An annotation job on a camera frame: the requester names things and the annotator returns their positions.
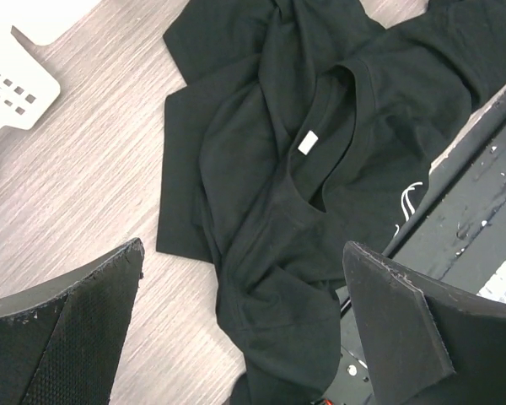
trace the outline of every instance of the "shirt sleeve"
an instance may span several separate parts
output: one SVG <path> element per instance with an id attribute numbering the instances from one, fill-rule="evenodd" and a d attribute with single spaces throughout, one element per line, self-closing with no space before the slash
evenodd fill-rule
<path id="1" fill-rule="evenodd" d="M 275 10 L 271 0 L 191 0 L 164 41 L 191 84 L 260 53 Z"/>

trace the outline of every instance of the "scratched gray surface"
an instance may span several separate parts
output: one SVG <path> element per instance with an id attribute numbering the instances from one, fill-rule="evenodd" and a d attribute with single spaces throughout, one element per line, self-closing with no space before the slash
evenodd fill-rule
<path id="1" fill-rule="evenodd" d="M 212 267 L 153 248 L 163 103 L 183 86 L 161 35 L 185 3 L 103 0 L 54 44 L 23 40 L 62 94 L 32 131 L 0 133 L 0 297 L 133 236 L 147 248 L 113 404 L 219 404 L 243 370 L 216 324 Z M 385 26 L 424 3 L 364 2 Z"/>

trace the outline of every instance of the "white clothing tag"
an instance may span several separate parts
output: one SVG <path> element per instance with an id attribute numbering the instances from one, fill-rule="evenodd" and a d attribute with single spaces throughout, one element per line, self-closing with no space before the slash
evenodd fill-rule
<path id="1" fill-rule="evenodd" d="M 305 138 L 300 144 L 300 146 L 298 146 L 298 150 L 303 154 L 307 155 L 318 140 L 319 137 L 317 137 L 313 131 L 309 131 L 307 132 L 307 135 L 305 135 Z"/>

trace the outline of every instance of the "black t-shirt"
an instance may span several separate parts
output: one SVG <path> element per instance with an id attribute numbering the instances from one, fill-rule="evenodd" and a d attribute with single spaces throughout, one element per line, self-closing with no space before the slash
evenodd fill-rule
<path id="1" fill-rule="evenodd" d="M 344 244 L 382 251 L 505 84 L 505 2 L 433 5 L 385 30 L 358 0 L 191 0 L 165 33 L 188 86 L 165 105 L 157 248 L 215 264 L 233 405 L 331 384 Z"/>

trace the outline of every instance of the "white plastic object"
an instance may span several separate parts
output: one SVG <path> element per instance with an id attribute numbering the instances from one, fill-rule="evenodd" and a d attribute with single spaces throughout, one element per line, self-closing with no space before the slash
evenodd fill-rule
<path id="1" fill-rule="evenodd" d="M 100 0 L 9 0 L 11 24 L 34 44 L 49 45 Z"/>
<path id="2" fill-rule="evenodd" d="M 0 129 L 31 129 L 60 94 L 60 84 L 0 20 Z"/>

